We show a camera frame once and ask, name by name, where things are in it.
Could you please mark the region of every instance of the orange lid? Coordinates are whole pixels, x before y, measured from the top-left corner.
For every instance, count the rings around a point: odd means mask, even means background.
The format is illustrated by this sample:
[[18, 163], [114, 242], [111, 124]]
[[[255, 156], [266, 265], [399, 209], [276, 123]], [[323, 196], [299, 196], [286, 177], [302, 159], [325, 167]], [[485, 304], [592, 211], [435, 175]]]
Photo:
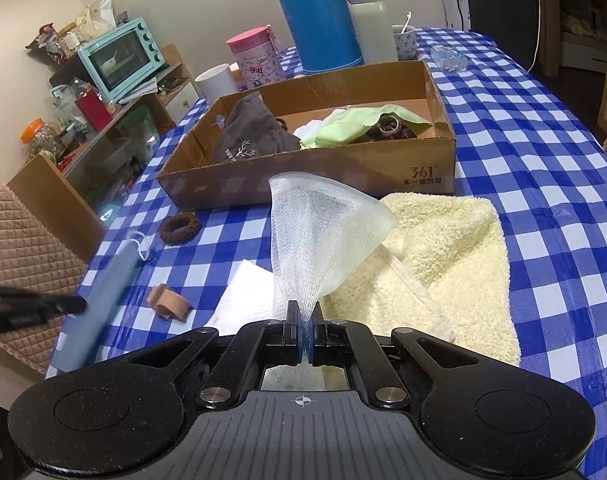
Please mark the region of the orange lid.
[[36, 135], [36, 133], [45, 126], [45, 123], [42, 119], [35, 119], [30, 124], [27, 125], [27, 128], [21, 134], [21, 142], [27, 144], [32, 140], [32, 138]]

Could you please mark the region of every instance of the wooden floor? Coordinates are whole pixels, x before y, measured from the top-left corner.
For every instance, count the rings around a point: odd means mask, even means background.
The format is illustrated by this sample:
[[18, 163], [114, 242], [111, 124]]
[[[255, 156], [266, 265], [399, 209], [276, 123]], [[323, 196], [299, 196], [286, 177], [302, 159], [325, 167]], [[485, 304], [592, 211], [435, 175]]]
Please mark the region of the wooden floor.
[[564, 103], [592, 132], [599, 144], [607, 133], [597, 124], [605, 74], [559, 67], [558, 77], [546, 77], [537, 68], [533, 75]]

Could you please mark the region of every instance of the hello kitty print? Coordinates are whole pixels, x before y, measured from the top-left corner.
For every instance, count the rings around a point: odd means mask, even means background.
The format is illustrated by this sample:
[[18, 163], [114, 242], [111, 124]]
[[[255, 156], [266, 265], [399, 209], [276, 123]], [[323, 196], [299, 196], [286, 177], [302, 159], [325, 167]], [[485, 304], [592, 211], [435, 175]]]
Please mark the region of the hello kitty print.
[[285, 81], [279, 56], [271, 41], [240, 52], [235, 57], [248, 88], [259, 88], [277, 81]]

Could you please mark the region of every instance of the white mug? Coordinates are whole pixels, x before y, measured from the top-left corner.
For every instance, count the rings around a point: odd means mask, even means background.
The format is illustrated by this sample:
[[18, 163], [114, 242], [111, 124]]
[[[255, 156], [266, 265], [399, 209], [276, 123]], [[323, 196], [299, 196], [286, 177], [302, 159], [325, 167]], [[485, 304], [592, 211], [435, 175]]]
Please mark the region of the white mug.
[[399, 61], [414, 59], [417, 55], [417, 30], [414, 27], [406, 27], [401, 34], [403, 25], [392, 25], [394, 43], [397, 45], [397, 57]]
[[194, 82], [205, 97], [208, 106], [212, 106], [219, 97], [238, 92], [237, 83], [227, 63], [206, 70], [198, 75]]

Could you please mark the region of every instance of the jar with orange lid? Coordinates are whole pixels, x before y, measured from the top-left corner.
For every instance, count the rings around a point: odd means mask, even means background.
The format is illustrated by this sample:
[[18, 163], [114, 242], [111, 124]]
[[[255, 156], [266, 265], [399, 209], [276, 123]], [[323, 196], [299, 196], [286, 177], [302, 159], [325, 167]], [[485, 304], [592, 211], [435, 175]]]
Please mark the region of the jar with orange lid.
[[28, 124], [28, 127], [21, 134], [21, 142], [24, 145], [27, 158], [33, 158], [39, 152], [50, 152], [58, 159], [65, 149], [55, 127], [41, 119]]

